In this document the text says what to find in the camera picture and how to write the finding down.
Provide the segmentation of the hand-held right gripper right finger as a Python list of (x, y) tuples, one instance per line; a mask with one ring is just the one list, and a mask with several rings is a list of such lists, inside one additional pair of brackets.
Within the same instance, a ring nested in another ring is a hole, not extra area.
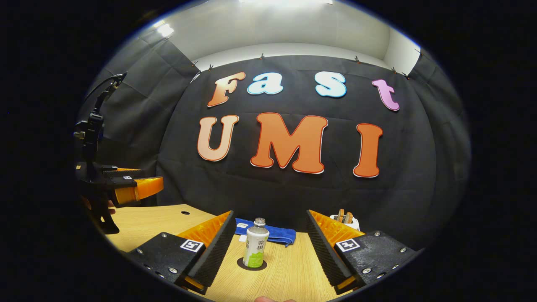
[(336, 294), (376, 283), (420, 254), (383, 231), (364, 233), (307, 210), (307, 233)]

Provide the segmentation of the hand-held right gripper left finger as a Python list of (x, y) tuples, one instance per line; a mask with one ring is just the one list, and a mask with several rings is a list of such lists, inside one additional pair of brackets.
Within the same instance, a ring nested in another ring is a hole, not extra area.
[(235, 229), (234, 211), (228, 211), (177, 235), (161, 232), (127, 252), (127, 257), (169, 283), (205, 294)]

